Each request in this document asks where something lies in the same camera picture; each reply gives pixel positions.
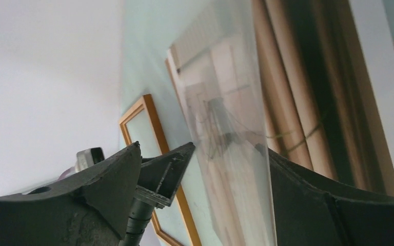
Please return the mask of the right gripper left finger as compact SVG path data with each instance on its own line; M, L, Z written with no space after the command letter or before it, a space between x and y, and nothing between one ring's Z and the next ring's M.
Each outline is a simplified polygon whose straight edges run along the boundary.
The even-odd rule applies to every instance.
M141 169L138 142L28 194L0 197L0 245L118 245Z

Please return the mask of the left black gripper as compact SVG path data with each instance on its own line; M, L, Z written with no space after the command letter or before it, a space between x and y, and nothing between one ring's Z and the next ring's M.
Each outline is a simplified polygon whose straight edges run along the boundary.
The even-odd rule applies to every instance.
M126 235L119 246L140 245L154 207L171 206L194 151L195 145L189 142L163 155L142 158Z

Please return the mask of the wooden picture frame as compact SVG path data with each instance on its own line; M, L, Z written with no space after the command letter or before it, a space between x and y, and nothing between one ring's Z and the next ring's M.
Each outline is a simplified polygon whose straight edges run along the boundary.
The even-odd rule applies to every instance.
M121 117L119 126L125 144L138 141L143 157L157 157L170 151L151 94L145 94L138 99ZM158 238L167 245L201 245L182 185L179 186L172 205L182 217L179 229L186 231L188 239L180 241L178 236L168 233L167 227L160 224L156 214L156 211L161 209L155 208L151 222Z

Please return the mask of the plant photo print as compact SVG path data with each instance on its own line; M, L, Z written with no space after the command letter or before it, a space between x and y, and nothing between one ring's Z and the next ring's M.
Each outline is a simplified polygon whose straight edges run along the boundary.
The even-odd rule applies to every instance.
M168 50L222 245L278 245L258 144L394 197L350 1L209 1Z

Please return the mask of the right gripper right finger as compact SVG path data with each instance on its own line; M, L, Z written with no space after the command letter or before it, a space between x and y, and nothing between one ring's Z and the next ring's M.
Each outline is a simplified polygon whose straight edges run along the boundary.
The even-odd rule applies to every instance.
M394 197L268 154L278 245L394 245Z

